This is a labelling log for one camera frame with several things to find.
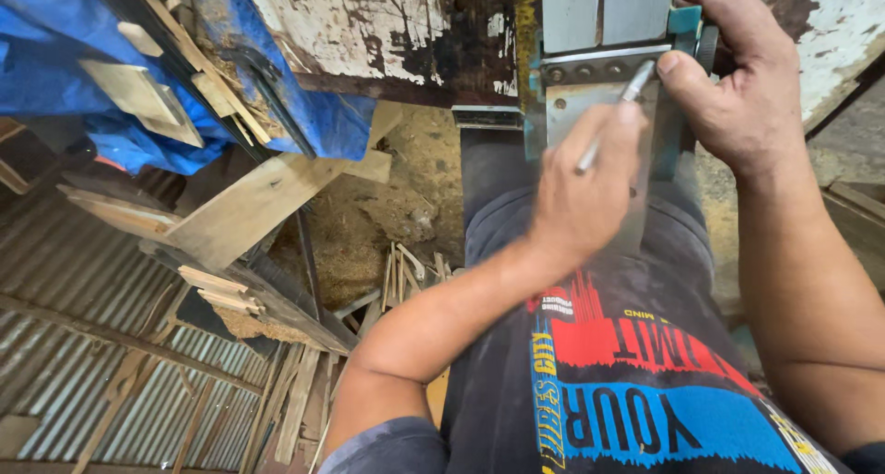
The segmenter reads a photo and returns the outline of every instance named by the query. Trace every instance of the graphic print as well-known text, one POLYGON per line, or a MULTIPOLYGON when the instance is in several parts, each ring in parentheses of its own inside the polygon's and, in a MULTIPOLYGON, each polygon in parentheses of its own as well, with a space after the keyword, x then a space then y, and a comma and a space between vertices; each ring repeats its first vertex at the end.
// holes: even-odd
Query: graphic print
POLYGON ((526 304, 542 473, 836 472, 744 375, 654 314, 604 317, 576 272, 526 304))

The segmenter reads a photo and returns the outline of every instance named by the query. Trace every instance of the corrugated metal sheet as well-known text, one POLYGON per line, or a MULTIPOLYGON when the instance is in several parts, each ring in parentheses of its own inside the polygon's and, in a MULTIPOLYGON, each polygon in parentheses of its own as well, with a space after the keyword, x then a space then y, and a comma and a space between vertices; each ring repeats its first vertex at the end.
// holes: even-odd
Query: corrugated metal sheet
MULTIPOLYGON (((139 252, 137 243, 41 186, 0 214, 0 292, 134 335, 163 290, 182 282, 139 252)), ((187 328, 176 329, 164 344, 264 387, 270 363, 243 344, 187 328)), ((0 415, 41 418, 18 458, 76 462, 107 408, 106 383, 126 352, 0 310, 0 415)), ((187 376, 195 397, 178 369, 161 362, 144 389, 124 403, 93 461, 171 465, 208 379, 193 370, 187 376)), ((217 382, 185 467, 238 469, 259 400, 217 382), (214 440, 207 442, 210 435, 214 440)))

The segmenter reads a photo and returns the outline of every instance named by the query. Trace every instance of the screw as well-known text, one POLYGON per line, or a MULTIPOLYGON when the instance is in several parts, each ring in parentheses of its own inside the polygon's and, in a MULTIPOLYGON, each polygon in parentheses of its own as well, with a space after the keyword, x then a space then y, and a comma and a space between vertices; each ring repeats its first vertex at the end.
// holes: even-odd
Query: screw
POLYGON ((551 69, 549 71, 549 76, 553 82, 562 82, 563 73, 558 67, 551 69))

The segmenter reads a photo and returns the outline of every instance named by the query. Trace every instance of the left hand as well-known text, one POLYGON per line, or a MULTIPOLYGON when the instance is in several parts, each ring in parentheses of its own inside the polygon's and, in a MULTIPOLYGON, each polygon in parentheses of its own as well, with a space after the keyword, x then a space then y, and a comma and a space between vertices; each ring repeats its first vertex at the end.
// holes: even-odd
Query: left hand
POLYGON ((543 154, 528 242, 571 269, 612 240, 629 206, 639 136, 648 124, 632 102, 585 111, 566 140, 543 154), (578 175, 578 160, 594 139, 596 159, 578 175))

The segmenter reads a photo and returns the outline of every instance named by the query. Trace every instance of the silver pen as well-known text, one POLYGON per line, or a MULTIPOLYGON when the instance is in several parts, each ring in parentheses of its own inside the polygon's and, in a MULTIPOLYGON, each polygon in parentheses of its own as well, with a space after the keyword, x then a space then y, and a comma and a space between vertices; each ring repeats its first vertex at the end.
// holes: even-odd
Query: silver pen
MULTIPOLYGON (((626 84, 624 90, 621 92, 618 102, 633 102, 636 100, 636 97, 639 96, 639 93, 643 91, 643 87, 648 82, 651 77, 651 73, 655 70, 655 61, 652 59, 648 59, 643 61, 642 64, 636 68, 636 74, 633 75, 633 78, 626 84)), ((596 151, 599 149, 599 137, 595 137, 590 145, 587 147, 587 151, 584 151, 581 154, 581 158, 578 160, 578 166, 575 167, 574 173, 578 175, 582 175, 587 173, 587 170, 593 165, 593 160, 596 159, 596 151)))

